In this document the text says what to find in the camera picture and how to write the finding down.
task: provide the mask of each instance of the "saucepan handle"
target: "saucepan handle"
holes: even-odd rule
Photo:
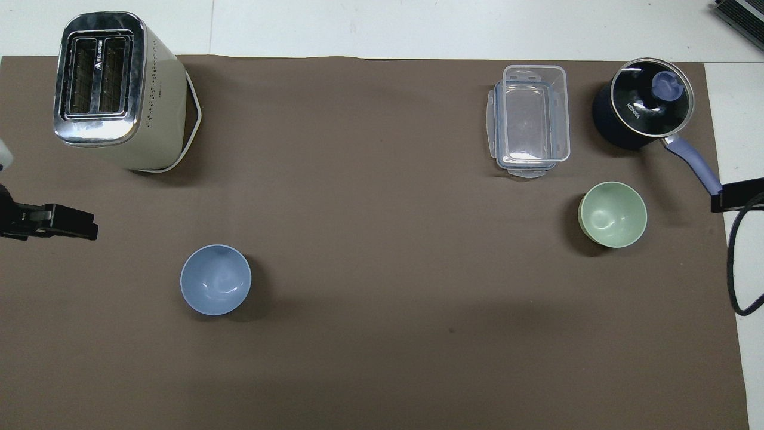
[[[719,178],[689,142],[681,138],[679,135],[670,135],[661,140],[669,152],[677,155],[690,165],[695,176],[701,180],[701,183],[706,187],[706,191],[708,191],[710,195],[715,196],[721,192],[721,182],[719,182]]]

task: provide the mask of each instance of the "toaster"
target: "toaster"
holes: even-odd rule
[[[184,143],[186,83],[198,117]],[[139,17],[93,12],[66,26],[53,109],[53,130],[65,144],[123,168],[167,171],[200,121],[185,67]]]

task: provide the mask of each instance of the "white toaster cord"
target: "white toaster cord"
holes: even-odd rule
[[[174,163],[172,163],[170,166],[162,168],[162,169],[135,169],[137,171],[143,171],[146,173],[164,173],[166,171],[172,170],[175,166],[177,166],[182,160],[183,157],[186,156],[186,152],[188,152],[189,148],[191,147],[191,142],[193,142],[194,136],[196,136],[196,130],[199,129],[199,124],[202,123],[202,106],[199,104],[199,97],[196,95],[196,90],[193,87],[193,82],[191,82],[191,77],[189,76],[189,73],[186,72],[186,81],[189,83],[189,88],[191,89],[191,96],[193,96],[193,101],[196,104],[196,124],[193,126],[193,130],[191,130],[191,135],[189,136],[189,140],[186,142],[186,146],[183,147],[183,150],[180,152],[180,156],[177,160],[175,160]]]

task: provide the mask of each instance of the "purple lid knob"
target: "purple lid knob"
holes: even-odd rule
[[[663,101],[673,102],[685,92],[676,73],[664,70],[652,78],[652,94]]]

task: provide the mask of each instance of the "clear plastic container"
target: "clear plastic container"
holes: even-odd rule
[[[570,156],[568,83],[558,66],[509,66],[488,93],[488,147],[511,174],[537,178]]]

